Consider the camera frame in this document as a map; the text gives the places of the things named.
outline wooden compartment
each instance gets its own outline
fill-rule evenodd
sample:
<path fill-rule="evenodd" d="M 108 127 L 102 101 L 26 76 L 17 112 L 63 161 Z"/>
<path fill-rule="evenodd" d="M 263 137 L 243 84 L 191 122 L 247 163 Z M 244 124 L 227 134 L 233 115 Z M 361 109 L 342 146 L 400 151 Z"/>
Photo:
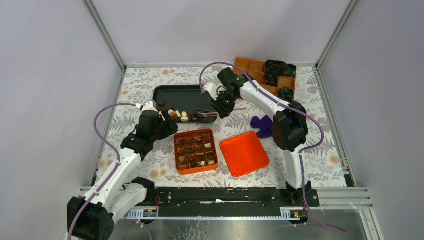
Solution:
<path fill-rule="evenodd" d="M 195 174 L 218 168 L 217 149 L 215 148 L 214 133 L 211 129 L 200 129 L 194 131 L 186 131 L 174 135 L 175 148 L 175 166 L 181 175 Z M 178 144 L 178 140 L 184 139 L 185 144 Z M 209 148 L 196 149 L 198 146 L 210 144 Z M 185 148 L 184 152 L 179 152 L 181 147 Z M 213 156 L 207 156 L 208 152 L 213 152 Z"/>
<path fill-rule="evenodd" d="M 235 65 L 243 71 L 245 71 L 247 74 L 252 76 L 264 89 L 266 89 L 271 94 L 277 96 L 278 90 L 280 90 L 283 87 L 288 87 L 289 89 L 293 90 L 294 93 L 296 93 L 296 75 L 294 77 L 288 77 L 288 76 L 279 76 L 278 77 L 278 86 L 269 86 L 266 84 L 263 84 L 264 74 L 265 74 L 265 62 L 264 61 L 258 61 L 254 59 L 249 58 L 242 58 L 237 57 L 235 59 Z M 242 73 L 238 69 L 233 69 L 233 72 L 240 76 Z"/>

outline white wall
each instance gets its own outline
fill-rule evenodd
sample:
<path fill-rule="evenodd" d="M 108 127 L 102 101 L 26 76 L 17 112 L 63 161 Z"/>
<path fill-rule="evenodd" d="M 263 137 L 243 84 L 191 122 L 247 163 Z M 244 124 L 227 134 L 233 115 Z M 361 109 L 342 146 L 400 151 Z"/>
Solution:
<path fill-rule="evenodd" d="M 423 239 L 424 1 L 362 0 L 322 67 L 385 240 Z"/>
<path fill-rule="evenodd" d="M 94 0 L 129 64 L 315 63 L 349 0 Z"/>
<path fill-rule="evenodd" d="M 119 75 L 83 1 L 0 0 L 0 239 L 63 238 Z"/>

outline purple glove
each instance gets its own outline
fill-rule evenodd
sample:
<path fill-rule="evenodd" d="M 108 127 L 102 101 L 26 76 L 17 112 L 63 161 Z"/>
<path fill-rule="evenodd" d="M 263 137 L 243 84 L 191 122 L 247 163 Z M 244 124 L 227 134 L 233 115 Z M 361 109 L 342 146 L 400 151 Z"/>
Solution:
<path fill-rule="evenodd" d="M 262 119 L 254 116 L 250 121 L 250 126 L 254 129 L 260 129 L 256 133 L 257 137 L 260 139 L 266 139 L 273 136 L 274 123 L 269 116 L 264 116 Z"/>

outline chocolate piece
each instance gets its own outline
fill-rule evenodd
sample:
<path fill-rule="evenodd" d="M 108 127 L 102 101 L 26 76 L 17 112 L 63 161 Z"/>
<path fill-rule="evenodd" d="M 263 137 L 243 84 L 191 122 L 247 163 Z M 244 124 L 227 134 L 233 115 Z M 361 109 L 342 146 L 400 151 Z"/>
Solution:
<path fill-rule="evenodd" d="M 203 145 L 197 145 L 196 146 L 196 150 L 203 150 L 204 146 Z"/>

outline table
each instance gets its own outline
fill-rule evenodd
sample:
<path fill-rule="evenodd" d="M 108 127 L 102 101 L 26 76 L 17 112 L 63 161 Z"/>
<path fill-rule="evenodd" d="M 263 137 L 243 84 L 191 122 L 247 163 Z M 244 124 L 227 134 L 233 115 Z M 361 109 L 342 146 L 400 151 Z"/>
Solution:
<path fill-rule="evenodd" d="M 201 67 L 175 68 L 128 68 L 122 83 L 118 103 L 144 104 L 153 97 L 153 91 L 160 85 L 194 85 L 199 84 Z M 219 83 L 217 74 L 223 67 L 210 67 L 204 73 L 203 81 Z M 306 174 L 313 187 L 346 187 L 342 166 L 339 160 L 330 122 L 327 119 L 319 88 L 312 67 L 297 67 L 296 92 L 294 99 L 300 102 L 307 113 L 316 119 L 325 131 L 325 141 L 317 148 L 303 154 Z M 262 118 L 265 114 L 250 102 L 237 100 L 235 108 L 246 108 L 244 112 L 232 114 L 213 123 L 179 124 L 178 131 L 191 131 L 210 128 L 214 132 L 215 145 L 228 138 L 249 132 L 257 132 L 250 127 L 254 116 Z M 122 140 L 134 130 L 138 123 L 140 111 L 131 106 L 116 108 L 107 139 L 119 146 Z M 310 120 L 307 120 L 309 134 L 307 145 L 313 145 L 320 140 L 320 131 Z M 154 144 L 153 150 L 142 164 L 128 177 L 130 182 L 136 177 L 142 177 L 155 182 L 157 187 L 285 187 L 287 172 L 283 152 L 274 143 L 272 137 L 261 139 L 270 163 L 267 167 L 250 174 L 233 177 L 227 163 L 217 147 L 219 167 L 214 171 L 180 175 L 175 166 L 173 137 Z M 99 158 L 97 179 L 99 179 L 116 158 L 115 152 L 106 146 Z"/>

